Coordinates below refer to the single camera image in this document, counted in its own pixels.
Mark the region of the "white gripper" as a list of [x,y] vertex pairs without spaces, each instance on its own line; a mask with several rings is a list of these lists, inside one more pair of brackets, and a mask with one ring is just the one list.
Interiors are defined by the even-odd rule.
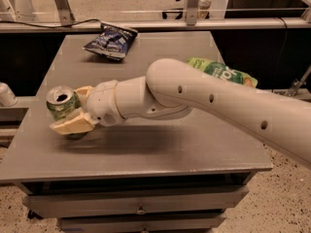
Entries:
[[50,129],[60,135],[69,135],[92,131],[98,123],[106,127],[124,123],[125,119],[115,101],[117,84],[116,80],[112,80],[100,83],[95,88],[91,85],[76,88],[80,103],[86,103],[88,113],[83,108],[56,111]]

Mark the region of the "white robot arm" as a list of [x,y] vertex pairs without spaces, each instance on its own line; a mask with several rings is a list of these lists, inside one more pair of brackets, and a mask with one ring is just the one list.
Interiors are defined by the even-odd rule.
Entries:
[[171,58],[155,61],[143,77],[77,89],[60,85],[47,96],[60,135],[90,132],[130,118],[175,119],[197,108],[264,144],[311,165],[310,104],[289,96],[214,78]]

